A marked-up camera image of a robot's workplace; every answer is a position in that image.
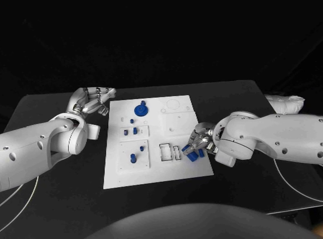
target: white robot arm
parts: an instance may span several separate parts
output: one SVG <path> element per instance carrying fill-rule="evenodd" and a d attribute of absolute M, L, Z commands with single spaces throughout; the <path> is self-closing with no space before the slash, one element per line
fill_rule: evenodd
<path fill-rule="evenodd" d="M 323 116 L 273 114 L 258 118 L 234 112 L 216 125 L 196 125 L 183 154 L 195 159 L 195 150 L 202 148 L 229 167 L 237 159 L 251 159 L 255 149 L 274 159 L 323 164 Z"/>
<path fill-rule="evenodd" d="M 104 102 L 115 97 L 114 88 L 79 88 L 66 112 L 49 122 L 0 134 L 0 192 L 35 179 L 72 154 L 88 139 L 97 140 L 100 126 L 85 123 L 88 114 L 107 115 Z"/>

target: dark gray table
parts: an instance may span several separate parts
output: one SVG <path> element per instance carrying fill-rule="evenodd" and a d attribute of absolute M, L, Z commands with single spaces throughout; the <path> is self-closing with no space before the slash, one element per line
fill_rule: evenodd
<path fill-rule="evenodd" d="M 100 87 L 117 88 L 112 100 L 189 95 L 199 122 L 216 123 L 234 111 L 248 111 L 260 117 L 276 113 L 250 80 L 134 89 L 120 89 L 120 84 L 107 86 L 104 82 Z M 71 95 L 24 96 L 6 131 L 49 121 L 65 112 Z M 228 204 L 264 213 L 323 206 L 289 187 L 273 159 L 258 151 L 251 160 L 238 160 L 232 168 L 215 162 L 211 155 L 214 176 L 104 190 L 108 117 L 94 113 L 87 123 L 101 126 L 98 140 L 89 140 L 81 154 L 61 161 L 40 175 L 30 203 L 0 238 L 84 238 L 124 217 L 175 204 Z M 293 186 L 323 200 L 323 175 L 317 166 L 286 161 L 279 161 L 279 166 Z M 24 184 L 1 206 L 0 229 L 22 210 L 35 182 Z M 0 202 L 14 190 L 0 193 Z"/>

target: blue plastic piece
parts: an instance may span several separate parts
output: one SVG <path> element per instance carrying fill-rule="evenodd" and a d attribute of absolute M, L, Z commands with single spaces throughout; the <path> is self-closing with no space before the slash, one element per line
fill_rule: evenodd
<path fill-rule="evenodd" d="M 149 108 L 146 106 L 146 101 L 141 101 L 141 104 L 134 108 L 134 113 L 137 116 L 146 116 L 149 113 Z"/>
<path fill-rule="evenodd" d="M 185 148 L 182 149 L 182 152 L 183 152 L 189 147 L 190 147 L 190 144 L 188 144 L 188 145 L 185 146 Z M 199 155 L 196 154 L 196 152 L 192 152 L 190 154 L 188 154 L 186 157 L 188 157 L 188 158 L 190 159 L 190 161 L 193 162 L 193 161 L 198 159 Z"/>
<path fill-rule="evenodd" d="M 203 154 L 202 148 L 199 149 L 199 157 L 201 157 L 201 158 L 205 157 L 205 154 Z"/>
<path fill-rule="evenodd" d="M 131 163 L 136 163 L 137 162 L 137 157 L 134 154 L 131 154 Z"/>

